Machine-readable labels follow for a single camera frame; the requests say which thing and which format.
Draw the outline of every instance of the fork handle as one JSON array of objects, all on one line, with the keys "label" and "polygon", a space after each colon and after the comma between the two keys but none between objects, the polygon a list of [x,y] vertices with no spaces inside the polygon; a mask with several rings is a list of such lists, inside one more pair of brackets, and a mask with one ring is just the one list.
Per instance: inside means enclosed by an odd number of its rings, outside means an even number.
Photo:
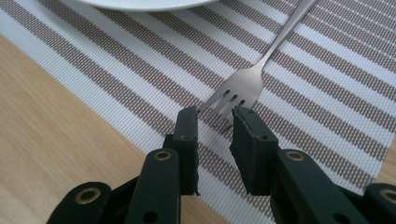
[{"label": "fork handle", "polygon": [[291,33],[293,28],[300,22],[300,20],[305,16],[305,14],[315,4],[316,1],[317,0],[301,0],[300,4],[297,6],[296,9],[294,9],[294,12],[291,14],[290,18],[283,26],[280,33],[276,36],[268,51],[255,66],[260,67],[260,69],[264,67],[264,65],[267,63],[268,59],[272,56],[277,47],[279,47],[282,41],[288,36],[289,33]]}]

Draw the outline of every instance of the striped placemat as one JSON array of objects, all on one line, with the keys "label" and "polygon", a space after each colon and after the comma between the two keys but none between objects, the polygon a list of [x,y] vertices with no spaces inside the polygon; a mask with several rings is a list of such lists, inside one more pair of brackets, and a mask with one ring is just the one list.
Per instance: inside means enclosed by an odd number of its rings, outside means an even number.
[{"label": "striped placemat", "polygon": [[[221,0],[120,12],[71,0],[2,0],[0,32],[144,152],[238,68],[257,62],[298,0]],[[396,4],[319,0],[265,66],[254,109],[282,148],[362,193],[396,130]],[[247,196],[231,132],[199,119],[200,197],[231,223],[271,222]]]}]

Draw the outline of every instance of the wooden table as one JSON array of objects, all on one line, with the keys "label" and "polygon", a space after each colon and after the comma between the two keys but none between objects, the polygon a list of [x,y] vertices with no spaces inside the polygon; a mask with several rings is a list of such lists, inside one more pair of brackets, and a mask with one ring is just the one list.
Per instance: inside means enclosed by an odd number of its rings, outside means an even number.
[{"label": "wooden table", "polygon": [[[44,223],[73,187],[139,175],[137,147],[2,36],[0,52],[0,223]],[[396,138],[377,181],[396,185],[395,169]],[[225,222],[194,196],[181,221]]]}]

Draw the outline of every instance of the fork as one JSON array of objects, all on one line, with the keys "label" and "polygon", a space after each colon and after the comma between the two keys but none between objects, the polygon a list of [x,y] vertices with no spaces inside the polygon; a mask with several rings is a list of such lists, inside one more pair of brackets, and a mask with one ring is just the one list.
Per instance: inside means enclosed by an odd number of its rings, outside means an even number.
[{"label": "fork", "polygon": [[[206,120],[212,119],[214,115],[223,108],[220,113],[220,117],[213,124],[213,126],[217,126],[222,120],[228,117],[236,105],[241,105],[247,108],[251,108],[253,106],[263,89],[262,68],[273,55],[277,47],[288,36],[288,34],[291,33],[294,26],[298,24],[316,1],[317,0],[301,0],[300,4],[291,14],[290,18],[283,26],[279,35],[277,35],[262,59],[252,67],[235,71],[219,86],[219,88],[205,103],[198,107],[198,112],[204,111],[222,97],[216,105],[216,108],[206,116]],[[232,126],[233,122],[229,120],[223,131],[227,131]]]}]

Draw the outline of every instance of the white plate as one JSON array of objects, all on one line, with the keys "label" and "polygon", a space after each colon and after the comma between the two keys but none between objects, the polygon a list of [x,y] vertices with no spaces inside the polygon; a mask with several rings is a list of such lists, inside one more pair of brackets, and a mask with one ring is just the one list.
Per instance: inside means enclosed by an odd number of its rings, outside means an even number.
[{"label": "white plate", "polygon": [[167,11],[197,7],[217,0],[77,0],[95,7],[123,11]]}]

